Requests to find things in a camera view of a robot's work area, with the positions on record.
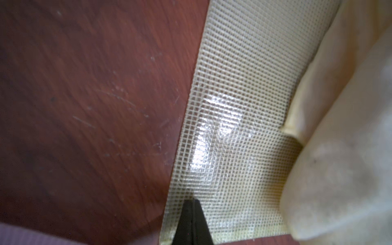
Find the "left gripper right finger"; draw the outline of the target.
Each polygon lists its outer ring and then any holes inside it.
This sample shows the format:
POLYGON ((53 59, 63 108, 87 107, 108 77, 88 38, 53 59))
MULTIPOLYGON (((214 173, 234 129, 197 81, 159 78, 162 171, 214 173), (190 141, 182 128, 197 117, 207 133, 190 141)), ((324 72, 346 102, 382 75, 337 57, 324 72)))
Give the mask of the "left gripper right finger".
POLYGON ((194 245, 214 245, 199 200, 194 199, 194 245))

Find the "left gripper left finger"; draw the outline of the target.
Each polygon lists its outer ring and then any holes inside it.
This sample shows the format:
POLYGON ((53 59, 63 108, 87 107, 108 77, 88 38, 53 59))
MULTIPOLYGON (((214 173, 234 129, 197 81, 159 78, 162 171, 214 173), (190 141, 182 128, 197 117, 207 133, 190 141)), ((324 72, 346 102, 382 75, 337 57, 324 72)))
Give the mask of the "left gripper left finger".
POLYGON ((193 244, 193 201, 186 200, 182 206, 181 215, 172 245, 193 244))

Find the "yellow document bag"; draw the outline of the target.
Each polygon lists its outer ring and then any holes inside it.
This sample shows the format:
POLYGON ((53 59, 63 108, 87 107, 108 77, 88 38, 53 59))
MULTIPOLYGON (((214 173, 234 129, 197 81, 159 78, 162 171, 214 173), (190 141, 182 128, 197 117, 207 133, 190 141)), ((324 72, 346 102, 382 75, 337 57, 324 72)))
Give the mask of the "yellow document bag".
POLYGON ((339 1, 211 1, 159 242, 198 199, 215 244, 286 235, 284 183, 301 152, 283 125, 339 1))

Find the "yellow cleaning cloth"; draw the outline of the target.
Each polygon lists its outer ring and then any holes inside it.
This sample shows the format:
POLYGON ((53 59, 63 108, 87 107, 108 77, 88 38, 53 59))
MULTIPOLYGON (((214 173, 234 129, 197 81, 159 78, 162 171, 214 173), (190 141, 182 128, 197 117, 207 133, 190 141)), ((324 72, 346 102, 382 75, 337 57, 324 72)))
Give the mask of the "yellow cleaning cloth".
POLYGON ((281 130, 303 146, 280 199, 293 239, 391 244, 391 1, 342 2, 281 130))

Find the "pink document bag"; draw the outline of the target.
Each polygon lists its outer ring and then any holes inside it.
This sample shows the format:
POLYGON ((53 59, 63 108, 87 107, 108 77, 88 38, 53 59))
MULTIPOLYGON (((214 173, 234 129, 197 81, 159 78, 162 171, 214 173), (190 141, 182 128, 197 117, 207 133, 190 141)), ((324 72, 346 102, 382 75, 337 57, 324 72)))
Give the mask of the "pink document bag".
POLYGON ((1 245, 84 245, 84 243, 1 223, 1 245))

